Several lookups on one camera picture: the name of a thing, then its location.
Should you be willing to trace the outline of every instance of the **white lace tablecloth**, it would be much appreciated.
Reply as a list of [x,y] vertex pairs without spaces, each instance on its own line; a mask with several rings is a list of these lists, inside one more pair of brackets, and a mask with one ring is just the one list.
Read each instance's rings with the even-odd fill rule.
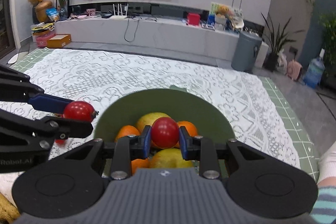
[[[217,107],[238,140],[300,168],[292,140],[262,82],[254,75],[155,57],[66,49],[54,50],[25,73],[45,93],[90,102],[100,113],[134,91],[171,85],[186,88]],[[0,102],[0,108],[30,119],[48,114],[24,103]],[[92,137],[54,145],[50,157]],[[11,202],[11,187],[18,175],[0,175],[0,192]]]

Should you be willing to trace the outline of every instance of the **cardboard box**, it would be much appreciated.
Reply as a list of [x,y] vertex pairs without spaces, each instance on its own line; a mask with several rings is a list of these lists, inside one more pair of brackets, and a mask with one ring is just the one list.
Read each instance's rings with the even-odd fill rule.
[[71,35],[70,34],[58,34],[53,38],[47,40],[47,47],[48,48],[62,48],[65,45],[71,42]]

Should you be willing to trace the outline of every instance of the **fruit bowl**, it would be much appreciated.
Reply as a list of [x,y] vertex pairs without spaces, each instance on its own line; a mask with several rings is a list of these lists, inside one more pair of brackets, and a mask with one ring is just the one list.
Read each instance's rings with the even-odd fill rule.
[[176,122],[192,122],[199,135],[217,143],[226,143],[235,136],[230,123],[216,107],[191,93],[174,89],[141,90],[120,98],[100,116],[94,136],[113,142],[120,128],[135,125],[140,117],[151,112],[166,113]]

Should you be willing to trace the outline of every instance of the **gray trash bin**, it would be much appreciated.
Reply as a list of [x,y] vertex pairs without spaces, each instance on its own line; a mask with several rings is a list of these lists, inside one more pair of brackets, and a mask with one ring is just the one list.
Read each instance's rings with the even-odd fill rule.
[[250,72],[260,49],[262,39],[249,32],[241,32],[231,67],[238,71]]

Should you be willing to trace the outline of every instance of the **water bottle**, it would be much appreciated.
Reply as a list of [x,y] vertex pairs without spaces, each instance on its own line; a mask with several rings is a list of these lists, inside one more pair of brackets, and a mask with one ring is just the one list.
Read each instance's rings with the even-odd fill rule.
[[323,56],[324,49],[321,50],[320,56],[318,58],[314,58],[308,67],[306,74],[303,77],[303,81],[306,85],[315,89],[316,86],[320,83],[323,72],[324,72],[324,64],[323,64]]

